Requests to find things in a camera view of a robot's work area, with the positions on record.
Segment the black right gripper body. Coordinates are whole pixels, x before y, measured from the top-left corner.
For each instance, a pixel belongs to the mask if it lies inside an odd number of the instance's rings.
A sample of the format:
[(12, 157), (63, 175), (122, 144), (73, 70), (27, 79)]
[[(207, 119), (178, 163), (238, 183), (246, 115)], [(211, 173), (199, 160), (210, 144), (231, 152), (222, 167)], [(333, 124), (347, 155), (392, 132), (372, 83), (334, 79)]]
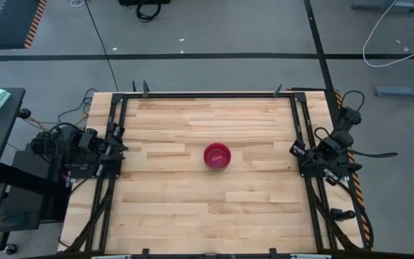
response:
[[(291, 148), (290, 153), (298, 159), (306, 159), (310, 161), (310, 168), (315, 166), (324, 167), (324, 177), (326, 181), (335, 186), (341, 180), (341, 173), (338, 169), (338, 159), (339, 156), (327, 155), (320, 148), (312, 148), (305, 150), (304, 142), (296, 140)], [(310, 176), (302, 176), (304, 178), (315, 178)]]

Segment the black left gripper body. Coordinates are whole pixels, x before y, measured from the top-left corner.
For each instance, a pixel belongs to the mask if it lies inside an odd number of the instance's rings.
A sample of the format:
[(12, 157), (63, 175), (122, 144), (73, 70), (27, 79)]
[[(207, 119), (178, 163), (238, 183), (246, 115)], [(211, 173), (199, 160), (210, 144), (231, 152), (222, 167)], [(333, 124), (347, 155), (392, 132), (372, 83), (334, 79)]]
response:
[(115, 153), (122, 153), (116, 149), (115, 144), (117, 142), (123, 143), (122, 136), (125, 132), (125, 129), (119, 126), (115, 122), (109, 123), (108, 135), (104, 140), (104, 151), (100, 154), (98, 161), (97, 176), (106, 177), (107, 175), (113, 175), (112, 171), (120, 164), (121, 161), (115, 161), (111, 159), (111, 155)]

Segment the pink plastic bowl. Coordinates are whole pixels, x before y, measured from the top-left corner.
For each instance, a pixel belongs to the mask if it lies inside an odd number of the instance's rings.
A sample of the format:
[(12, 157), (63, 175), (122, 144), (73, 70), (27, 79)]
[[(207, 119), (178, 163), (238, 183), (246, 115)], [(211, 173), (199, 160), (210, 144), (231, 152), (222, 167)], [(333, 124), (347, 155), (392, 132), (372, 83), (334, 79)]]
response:
[(203, 161), (211, 170), (221, 171), (229, 166), (231, 162), (231, 151), (223, 143), (211, 143), (203, 151)]

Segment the black equipment stand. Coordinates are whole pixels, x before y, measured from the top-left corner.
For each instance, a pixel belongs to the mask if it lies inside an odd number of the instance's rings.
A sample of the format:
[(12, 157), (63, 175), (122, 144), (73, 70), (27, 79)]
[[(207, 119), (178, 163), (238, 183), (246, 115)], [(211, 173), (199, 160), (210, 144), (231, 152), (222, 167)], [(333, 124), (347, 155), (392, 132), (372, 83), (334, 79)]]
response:
[[(31, 147), (17, 151), (12, 165), (27, 173), (46, 178), (71, 188), (70, 174), (59, 167), (52, 167), (46, 156), (34, 154)], [(36, 230), (40, 224), (62, 222), (65, 219), (67, 200), (36, 194), (12, 186), (0, 206), (0, 232)]]

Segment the black floor device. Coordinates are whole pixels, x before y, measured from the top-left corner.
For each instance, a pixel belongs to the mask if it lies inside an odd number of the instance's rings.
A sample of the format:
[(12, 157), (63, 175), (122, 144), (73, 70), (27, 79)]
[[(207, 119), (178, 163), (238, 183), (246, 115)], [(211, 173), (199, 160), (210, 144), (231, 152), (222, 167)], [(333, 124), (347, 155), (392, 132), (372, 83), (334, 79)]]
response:
[(171, 0), (118, 0), (122, 6), (136, 6), (139, 4), (169, 4)]

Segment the black mat with striped edge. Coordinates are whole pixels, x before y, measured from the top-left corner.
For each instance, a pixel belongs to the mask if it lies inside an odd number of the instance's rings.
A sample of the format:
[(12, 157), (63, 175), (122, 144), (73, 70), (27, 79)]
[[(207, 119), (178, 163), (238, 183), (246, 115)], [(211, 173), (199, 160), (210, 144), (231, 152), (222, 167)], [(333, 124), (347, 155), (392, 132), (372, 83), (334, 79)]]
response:
[(31, 48), (47, 0), (2, 0), (0, 50)]

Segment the black aluminium table frame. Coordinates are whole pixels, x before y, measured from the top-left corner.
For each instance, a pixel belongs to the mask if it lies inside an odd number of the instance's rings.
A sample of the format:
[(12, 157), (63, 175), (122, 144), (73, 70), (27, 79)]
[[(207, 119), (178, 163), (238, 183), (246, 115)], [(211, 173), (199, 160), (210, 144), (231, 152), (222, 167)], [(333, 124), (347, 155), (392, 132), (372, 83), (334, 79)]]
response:
[[(316, 143), (310, 128), (332, 129), (323, 93), (132, 94), (126, 108), (114, 108), (128, 150), (107, 238), (97, 226), (92, 249), (211, 259), (341, 247), (309, 203), (289, 151), (297, 139)], [(203, 161), (214, 142), (231, 151), (221, 171)]]

